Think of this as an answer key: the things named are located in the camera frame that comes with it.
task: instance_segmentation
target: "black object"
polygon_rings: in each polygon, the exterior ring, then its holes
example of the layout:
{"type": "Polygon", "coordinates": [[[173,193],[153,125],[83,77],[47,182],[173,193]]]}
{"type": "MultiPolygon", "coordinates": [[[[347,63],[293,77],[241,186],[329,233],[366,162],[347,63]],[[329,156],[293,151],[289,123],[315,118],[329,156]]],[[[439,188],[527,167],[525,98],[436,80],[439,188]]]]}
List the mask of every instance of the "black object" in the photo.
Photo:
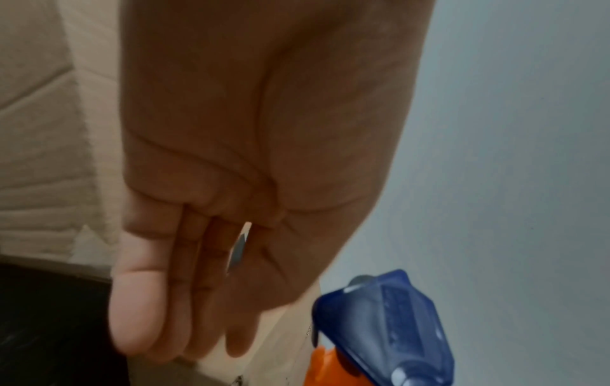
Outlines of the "black object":
{"type": "Polygon", "coordinates": [[[128,386],[109,293],[109,283],[0,265],[0,385],[128,386]]]}

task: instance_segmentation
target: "white wall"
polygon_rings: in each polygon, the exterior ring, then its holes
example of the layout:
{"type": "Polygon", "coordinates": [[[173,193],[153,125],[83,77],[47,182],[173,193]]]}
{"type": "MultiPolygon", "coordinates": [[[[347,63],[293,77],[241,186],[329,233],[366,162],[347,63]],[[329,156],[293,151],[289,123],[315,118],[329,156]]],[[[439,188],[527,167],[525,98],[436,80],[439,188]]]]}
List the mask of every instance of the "white wall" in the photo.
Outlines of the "white wall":
{"type": "Polygon", "coordinates": [[[610,1],[438,0],[375,212],[322,280],[406,269],[456,384],[610,384],[610,1]]]}

